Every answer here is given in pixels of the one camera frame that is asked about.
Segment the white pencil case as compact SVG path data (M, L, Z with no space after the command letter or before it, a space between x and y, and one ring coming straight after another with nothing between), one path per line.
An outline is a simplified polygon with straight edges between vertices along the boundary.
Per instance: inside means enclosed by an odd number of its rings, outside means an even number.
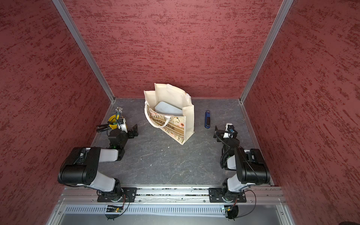
M164 101L159 102L155 106L155 111L157 113L172 115L172 116L183 116L183 111L180 108L177 108L169 103Z

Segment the printed canvas tote bag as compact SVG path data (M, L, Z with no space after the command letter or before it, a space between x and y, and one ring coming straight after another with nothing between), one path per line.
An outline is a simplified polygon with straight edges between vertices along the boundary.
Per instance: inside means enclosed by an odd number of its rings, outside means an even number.
M195 107L191 96L170 84L156 83L144 91L144 113L148 122L183 145L194 134Z

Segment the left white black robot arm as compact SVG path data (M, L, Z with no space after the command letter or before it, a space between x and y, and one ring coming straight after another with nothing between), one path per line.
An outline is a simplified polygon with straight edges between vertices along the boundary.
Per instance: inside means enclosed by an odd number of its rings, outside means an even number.
M99 163L121 161L128 139L138 136L138 127L114 129L109 134L109 148L76 147L61 165L58 183L68 187L87 187L97 191L98 202L126 202L120 181L98 171Z

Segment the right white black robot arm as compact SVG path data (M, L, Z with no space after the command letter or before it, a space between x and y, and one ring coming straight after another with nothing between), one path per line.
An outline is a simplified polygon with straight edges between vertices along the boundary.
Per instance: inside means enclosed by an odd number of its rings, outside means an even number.
M222 143L220 167L236 172L233 177L226 178L222 183L221 197L225 202L232 202L251 186L268 184L271 179L261 151L244 149L237 135L233 124L228 124L225 130L217 127L214 130L213 137Z

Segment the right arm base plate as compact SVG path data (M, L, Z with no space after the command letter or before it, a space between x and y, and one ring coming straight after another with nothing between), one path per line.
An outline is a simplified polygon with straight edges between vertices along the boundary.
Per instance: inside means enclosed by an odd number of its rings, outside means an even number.
M209 199L211 203L246 203L244 193L229 192L220 187L210 187Z

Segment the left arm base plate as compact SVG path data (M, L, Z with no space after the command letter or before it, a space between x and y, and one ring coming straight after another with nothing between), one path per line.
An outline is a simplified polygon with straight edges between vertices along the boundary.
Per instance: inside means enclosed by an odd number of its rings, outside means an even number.
M97 191L97 202L99 203L133 203L137 195L136 187L121 187L111 192Z

